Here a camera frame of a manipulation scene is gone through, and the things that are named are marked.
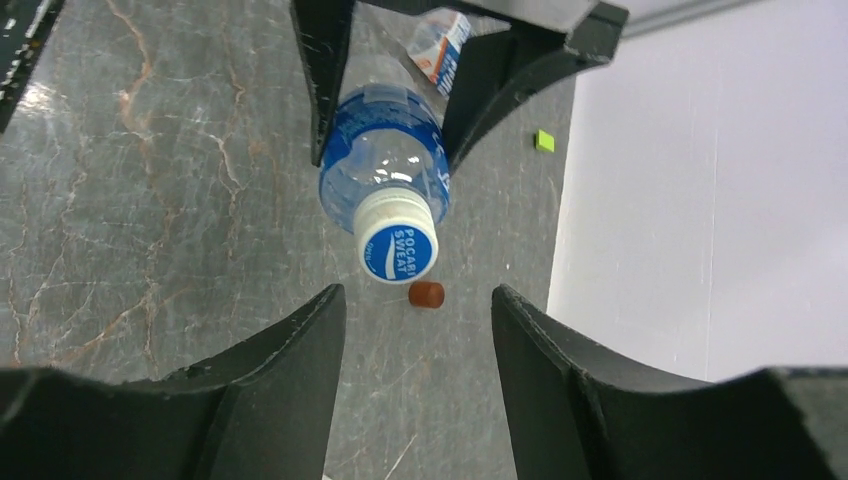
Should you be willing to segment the blue label Pocari bottle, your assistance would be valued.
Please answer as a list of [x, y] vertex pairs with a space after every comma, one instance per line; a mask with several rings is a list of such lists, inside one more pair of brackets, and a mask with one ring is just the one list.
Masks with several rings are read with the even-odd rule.
[[449, 183], [440, 124], [407, 69], [387, 55], [351, 56], [321, 160], [325, 213], [351, 233], [368, 195], [407, 188], [439, 224], [450, 205]]

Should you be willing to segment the white blue Pocari cap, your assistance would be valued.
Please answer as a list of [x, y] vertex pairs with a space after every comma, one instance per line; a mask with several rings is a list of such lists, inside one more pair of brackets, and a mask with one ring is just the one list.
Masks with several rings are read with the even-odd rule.
[[386, 284], [419, 280], [439, 253], [429, 205], [419, 193], [405, 188], [367, 195], [354, 212], [353, 235], [365, 272]]

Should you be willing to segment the red label clear bottle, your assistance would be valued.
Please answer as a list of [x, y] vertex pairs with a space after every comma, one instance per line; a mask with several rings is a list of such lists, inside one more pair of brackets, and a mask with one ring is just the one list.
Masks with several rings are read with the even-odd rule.
[[405, 45], [408, 57], [445, 98], [453, 88], [462, 46], [471, 34], [464, 14], [440, 8], [421, 17]]

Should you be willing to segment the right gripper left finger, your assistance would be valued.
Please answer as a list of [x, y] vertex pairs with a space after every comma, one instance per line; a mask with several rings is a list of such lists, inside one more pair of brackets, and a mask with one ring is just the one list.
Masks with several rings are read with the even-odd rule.
[[319, 479], [345, 344], [344, 288], [158, 380], [1, 373], [5, 479]]

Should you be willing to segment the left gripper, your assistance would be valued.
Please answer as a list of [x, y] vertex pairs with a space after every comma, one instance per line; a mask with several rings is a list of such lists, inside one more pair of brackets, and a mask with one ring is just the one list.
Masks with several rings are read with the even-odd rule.
[[508, 21], [461, 49], [442, 133], [455, 173], [486, 134], [535, 94], [611, 63], [629, 11], [594, 0], [365, 0], [405, 15], [437, 8]]

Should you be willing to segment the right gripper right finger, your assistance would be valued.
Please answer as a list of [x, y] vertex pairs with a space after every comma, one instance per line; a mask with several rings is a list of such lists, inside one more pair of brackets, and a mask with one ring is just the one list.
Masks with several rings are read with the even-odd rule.
[[847, 371], [709, 383], [621, 355], [508, 285], [491, 325], [521, 479], [843, 479]]

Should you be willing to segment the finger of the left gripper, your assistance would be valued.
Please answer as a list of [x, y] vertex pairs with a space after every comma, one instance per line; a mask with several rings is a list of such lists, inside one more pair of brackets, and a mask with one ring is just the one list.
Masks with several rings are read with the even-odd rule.
[[349, 53], [354, 0], [292, 0], [290, 15], [311, 108], [311, 163], [321, 165]]

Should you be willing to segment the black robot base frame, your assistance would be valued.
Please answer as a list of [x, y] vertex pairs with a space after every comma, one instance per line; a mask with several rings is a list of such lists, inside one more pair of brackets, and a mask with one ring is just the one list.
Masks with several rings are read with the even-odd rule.
[[14, 114], [64, 0], [1, 2], [1, 134]]

